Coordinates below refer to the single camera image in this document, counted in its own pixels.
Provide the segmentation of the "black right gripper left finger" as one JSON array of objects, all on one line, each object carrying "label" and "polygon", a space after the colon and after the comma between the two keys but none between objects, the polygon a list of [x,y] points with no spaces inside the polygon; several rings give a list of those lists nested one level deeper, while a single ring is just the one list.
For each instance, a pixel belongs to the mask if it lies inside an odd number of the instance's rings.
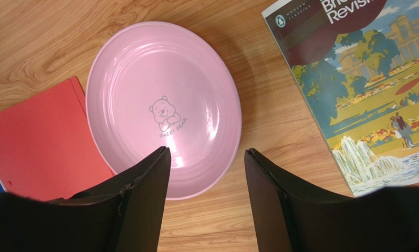
[{"label": "black right gripper left finger", "polygon": [[157,251],[170,171],[162,146],[68,199],[0,193],[0,251]]}]

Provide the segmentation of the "pink plate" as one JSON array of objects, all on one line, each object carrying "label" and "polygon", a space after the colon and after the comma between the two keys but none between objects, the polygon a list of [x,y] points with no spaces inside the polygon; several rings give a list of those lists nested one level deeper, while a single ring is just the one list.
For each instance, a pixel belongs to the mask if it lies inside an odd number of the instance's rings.
[{"label": "pink plate", "polygon": [[200,36],[167,22],[130,25],[101,47],[88,76],[86,113],[117,174],[169,148],[166,198],[173,201],[219,182],[241,139],[240,98],[227,66]]}]

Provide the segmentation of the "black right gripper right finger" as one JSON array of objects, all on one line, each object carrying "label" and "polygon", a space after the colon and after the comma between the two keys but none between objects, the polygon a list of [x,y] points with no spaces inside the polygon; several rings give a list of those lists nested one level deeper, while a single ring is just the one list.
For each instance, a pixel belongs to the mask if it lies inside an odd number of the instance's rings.
[{"label": "black right gripper right finger", "polygon": [[244,163],[260,251],[419,251],[419,187],[355,198],[307,182],[255,149]]}]

